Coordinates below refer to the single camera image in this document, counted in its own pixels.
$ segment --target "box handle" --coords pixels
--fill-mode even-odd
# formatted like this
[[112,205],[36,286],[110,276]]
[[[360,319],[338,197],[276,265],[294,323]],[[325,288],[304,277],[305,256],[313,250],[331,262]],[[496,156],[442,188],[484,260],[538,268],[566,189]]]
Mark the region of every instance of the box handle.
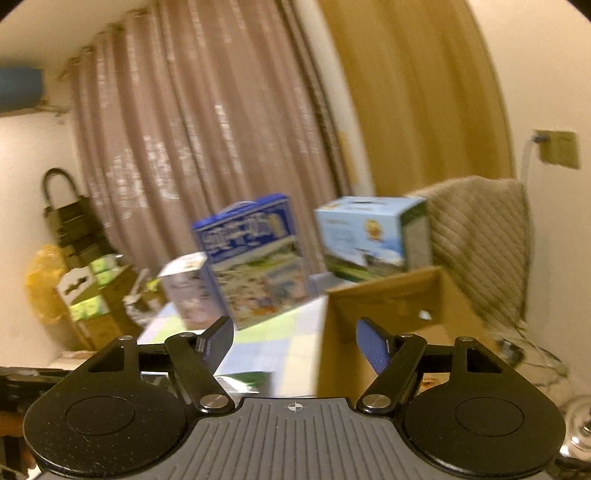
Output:
[[242,206],[245,205],[249,205],[251,203],[256,203],[256,202],[252,202],[250,200],[243,200],[242,202],[234,202],[231,205],[228,205],[227,207],[223,208],[222,210],[219,211],[218,215],[223,215],[224,213],[228,213],[231,212],[233,210],[237,210]]

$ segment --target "printed box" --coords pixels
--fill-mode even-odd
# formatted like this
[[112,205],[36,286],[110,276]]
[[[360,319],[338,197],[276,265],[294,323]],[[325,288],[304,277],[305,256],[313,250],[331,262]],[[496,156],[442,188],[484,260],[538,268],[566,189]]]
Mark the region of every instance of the printed box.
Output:
[[203,252],[183,255],[158,274],[166,296],[190,330],[205,329],[226,314],[206,261]]
[[288,198],[272,194],[193,225],[238,328],[311,298]]
[[315,210],[328,270],[352,281],[433,263],[424,199],[342,197]]

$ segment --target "open cardboard box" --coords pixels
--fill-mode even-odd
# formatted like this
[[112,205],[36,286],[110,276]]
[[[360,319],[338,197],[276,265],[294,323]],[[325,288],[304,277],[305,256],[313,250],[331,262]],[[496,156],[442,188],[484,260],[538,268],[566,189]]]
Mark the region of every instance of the open cardboard box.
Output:
[[471,336],[494,350],[483,321],[441,267],[428,267],[328,291],[317,377],[319,397],[355,402],[376,375],[355,341],[356,323],[369,317],[392,334],[416,333],[430,344]]

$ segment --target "crosshair mark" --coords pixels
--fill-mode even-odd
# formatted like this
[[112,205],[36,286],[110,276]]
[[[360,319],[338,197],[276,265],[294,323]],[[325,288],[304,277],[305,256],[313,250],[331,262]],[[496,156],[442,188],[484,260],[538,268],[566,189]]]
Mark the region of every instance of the crosshair mark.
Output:
[[303,406],[301,403],[298,402],[293,402],[290,403],[288,406],[286,406],[286,408],[289,408],[292,412],[299,412],[300,410],[302,410],[303,408],[305,408],[305,406]]

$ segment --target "blue container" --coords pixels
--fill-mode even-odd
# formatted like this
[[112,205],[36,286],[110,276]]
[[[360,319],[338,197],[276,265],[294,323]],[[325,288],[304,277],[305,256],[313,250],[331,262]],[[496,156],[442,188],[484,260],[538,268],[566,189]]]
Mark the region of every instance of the blue container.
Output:
[[193,232],[239,329],[311,298],[287,196],[240,202],[196,222]]

